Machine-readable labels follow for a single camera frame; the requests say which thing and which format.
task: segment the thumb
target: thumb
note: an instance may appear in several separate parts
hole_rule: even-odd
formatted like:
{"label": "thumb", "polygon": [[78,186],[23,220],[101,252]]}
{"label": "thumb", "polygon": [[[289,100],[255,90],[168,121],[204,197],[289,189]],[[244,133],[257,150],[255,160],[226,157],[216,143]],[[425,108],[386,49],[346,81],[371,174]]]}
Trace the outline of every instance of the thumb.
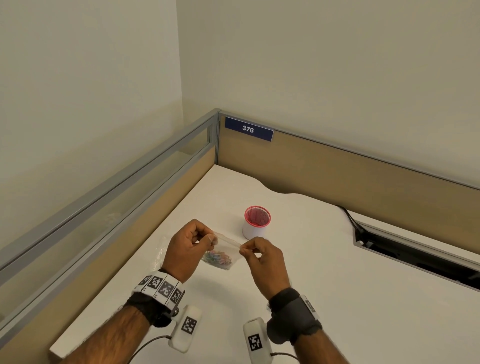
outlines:
{"label": "thumb", "polygon": [[212,242],[215,240],[214,234],[206,234],[197,244],[197,247],[204,253],[208,250]]}
{"label": "thumb", "polygon": [[253,251],[245,248],[240,248],[240,254],[246,259],[252,273],[254,270],[258,269],[258,267],[260,266],[260,261],[253,253]]}

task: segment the desk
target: desk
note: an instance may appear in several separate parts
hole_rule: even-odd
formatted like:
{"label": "desk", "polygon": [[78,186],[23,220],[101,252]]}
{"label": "desk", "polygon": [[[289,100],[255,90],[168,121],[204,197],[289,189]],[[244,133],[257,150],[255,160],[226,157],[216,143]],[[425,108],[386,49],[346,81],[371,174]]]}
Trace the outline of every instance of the desk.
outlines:
{"label": "desk", "polygon": [[[270,191],[252,177],[217,165],[50,350],[64,357],[127,300],[148,272],[162,236],[173,235],[188,220],[197,218],[243,243],[243,212],[251,205],[264,206],[272,214],[265,237],[282,249],[294,288],[307,295],[326,333],[352,364],[478,363],[480,292],[354,246],[351,224],[333,205],[300,194]],[[371,225],[375,222],[363,219]],[[453,248],[432,244],[446,251]],[[453,250],[480,262],[478,255]],[[203,311],[188,353],[181,354],[166,340],[157,340],[132,364],[249,363],[242,325],[259,316],[266,321],[269,314],[246,262],[240,260],[229,271],[200,262],[185,288],[182,304],[191,303]],[[144,342],[169,334],[172,327],[150,329]],[[288,344],[273,345],[273,349],[293,352]],[[275,357],[274,362],[292,364],[292,359]]]}

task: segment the glass panel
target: glass panel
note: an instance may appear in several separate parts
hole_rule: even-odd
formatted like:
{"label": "glass panel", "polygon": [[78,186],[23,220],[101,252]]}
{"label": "glass panel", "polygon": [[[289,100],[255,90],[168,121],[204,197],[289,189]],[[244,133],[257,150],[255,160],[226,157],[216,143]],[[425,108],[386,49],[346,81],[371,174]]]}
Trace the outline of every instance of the glass panel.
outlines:
{"label": "glass panel", "polygon": [[91,242],[114,228],[123,215],[178,171],[193,155],[207,145],[207,130],[174,152],[129,189],[97,211],[82,225],[48,249],[0,287],[0,320],[52,278]]}

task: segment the forearm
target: forearm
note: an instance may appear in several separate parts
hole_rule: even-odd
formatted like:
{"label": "forearm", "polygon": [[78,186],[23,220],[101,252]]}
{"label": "forearm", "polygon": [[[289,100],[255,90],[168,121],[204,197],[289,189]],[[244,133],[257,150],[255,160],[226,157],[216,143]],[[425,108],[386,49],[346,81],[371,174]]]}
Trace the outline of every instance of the forearm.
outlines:
{"label": "forearm", "polygon": [[300,364],[348,364],[323,330],[300,335],[294,348]]}
{"label": "forearm", "polygon": [[149,327],[150,324],[140,311],[126,306],[70,353],[61,364],[126,363]]}

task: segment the white cup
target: white cup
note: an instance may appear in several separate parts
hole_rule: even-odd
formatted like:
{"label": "white cup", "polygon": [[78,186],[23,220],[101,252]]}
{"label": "white cup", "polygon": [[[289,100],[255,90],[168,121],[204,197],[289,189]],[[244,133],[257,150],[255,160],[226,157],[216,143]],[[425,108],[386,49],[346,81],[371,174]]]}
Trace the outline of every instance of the white cup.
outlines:
{"label": "white cup", "polygon": [[267,225],[272,220],[268,210],[261,206],[250,206],[245,210],[245,222],[243,223],[242,233],[248,240],[255,236],[263,237]]}

